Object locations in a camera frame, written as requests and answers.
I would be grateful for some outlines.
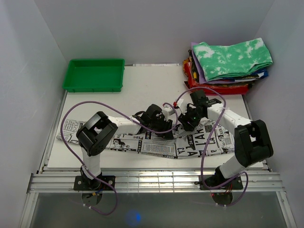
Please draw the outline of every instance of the purple cloth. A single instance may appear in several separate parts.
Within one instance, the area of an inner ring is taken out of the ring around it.
[[[199,60],[198,60],[198,58],[196,58],[196,55],[193,51],[193,46],[197,45],[197,44],[198,43],[191,42],[191,51],[192,51],[194,63],[196,65],[196,68],[197,68],[198,73],[199,73],[199,83],[200,84],[205,84],[205,83],[208,83],[208,84],[231,84],[231,83],[235,83],[233,81],[231,81],[231,82],[228,82],[228,81],[210,81],[210,82],[207,82],[206,81],[203,68],[201,67],[201,65],[199,63]]]

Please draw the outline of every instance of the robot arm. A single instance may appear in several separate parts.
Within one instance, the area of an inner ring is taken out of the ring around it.
[[[86,186],[92,190],[99,187],[99,182],[88,173],[88,170],[96,177],[102,175],[100,153],[106,148],[114,135],[142,133],[143,128],[135,121],[157,132],[167,131],[172,128],[172,120],[168,119],[172,113],[174,111],[172,112],[167,107],[161,109],[159,106],[152,104],[147,111],[136,113],[132,117],[134,121],[107,116],[103,112],[97,112],[92,116],[76,133],[85,163],[85,167],[81,167],[81,176]],[[172,132],[157,135],[162,138],[173,139]]]
[[[219,100],[209,100],[202,90],[193,92],[190,96],[194,108],[188,105],[186,113],[179,116],[179,121],[185,129],[193,131],[202,117],[218,120],[224,108]],[[220,185],[247,167],[273,155],[267,127],[263,121],[252,121],[225,109],[219,124],[234,135],[235,155],[217,167],[212,177],[206,179],[206,184],[211,187]]]
[[[202,90],[193,92],[190,96],[193,104],[183,106],[181,100],[175,104],[176,108],[181,109],[178,120],[186,131],[193,131],[203,117],[214,121],[218,119],[224,108],[219,100],[209,100]],[[169,120],[168,117],[173,113],[172,108],[161,109],[152,104],[146,112],[138,112],[133,118],[149,129],[163,132],[172,128],[172,120]],[[263,121],[252,121],[225,109],[219,124],[234,135],[235,155],[226,163],[217,167],[215,174],[206,180],[206,183],[211,187],[225,182],[247,167],[273,155],[268,131]],[[95,128],[100,129],[101,132],[98,134]],[[98,187],[98,183],[87,173],[86,169],[90,170],[95,176],[101,174],[100,153],[115,134],[138,134],[142,132],[143,128],[133,121],[106,116],[103,112],[96,113],[76,134],[86,165],[86,168],[81,168],[83,181],[91,189]],[[173,139],[172,132],[157,135],[166,139]]]

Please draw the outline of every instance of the black and white printed fabric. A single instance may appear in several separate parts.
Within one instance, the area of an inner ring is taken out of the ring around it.
[[[65,121],[63,134],[68,143],[78,144],[76,132],[84,123],[68,119]],[[118,134],[109,142],[107,149],[171,159],[197,158],[201,156],[214,124],[214,121],[202,119],[193,132],[186,132],[179,124],[173,131],[174,140],[165,140],[151,132],[138,135]],[[62,140],[60,133],[56,138]],[[206,156],[231,152],[234,152],[233,135],[218,125],[210,139]]]

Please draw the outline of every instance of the black mounting bracket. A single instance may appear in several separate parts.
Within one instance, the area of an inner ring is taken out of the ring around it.
[[[113,188],[115,188],[115,176],[103,176],[102,173],[97,176],[97,178],[101,179],[102,181],[107,182],[110,184]],[[109,186],[101,183],[100,187],[96,189],[95,191],[103,189],[105,191],[112,190]],[[76,176],[74,181],[74,187],[73,190],[75,191],[92,191],[92,189],[89,187],[89,185],[83,181],[82,176]]]
[[[204,175],[205,182],[206,182],[206,179],[209,177],[212,177],[212,175]],[[196,182],[195,184],[199,184],[200,190],[209,190],[209,189],[205,188],[205,186],[203,185],[201,176],[199,176],[199,182]],[[223,189],[228,188],[230,186],[230,184],[232,184],[232,190],[242,190],[243,189],[243,183],[242,183],[241,177],[236,177],[231,182],[224,185]]]

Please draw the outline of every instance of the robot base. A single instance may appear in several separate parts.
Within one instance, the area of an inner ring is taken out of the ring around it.
[[[214,187],[214,186],[220,185],[221,183],[214,181],[213,177],[214,177],[214,175],[204,175],[205,183],[208,186],[210,186],[210,187]],[[199,176],[199,181],[196,182],[195,184],[199,184],[199,189],[200,190],[209,190],[209,189],[205,188],[205,186],[202,184],[201,176]],[[223,189],[226,189],[227,187],[229,187],[230,184],[232,184],[232,190],[242,190],[243,189],[243,184],[242,184],[241,177],[236,177],[231,182],[229,182],[226,185],[224,185]]]
[[[115,176],[103,176],[101,173],[100,175],[97,176],[97,178],[101,179],[102,181],[107,182],[113,188],[115,188]],[[99,189],[103,189],[105,191],[112,190],[110,187],[108,187],[107,185],[104,185],[103,183],[101,183],[101,186],[95,190],[99,190]],[[88,186],[88,184],[83,181],[82,176],[76,176],[73,190],[75,190],[75,191],[92,191],[93,189],[90,188]]]

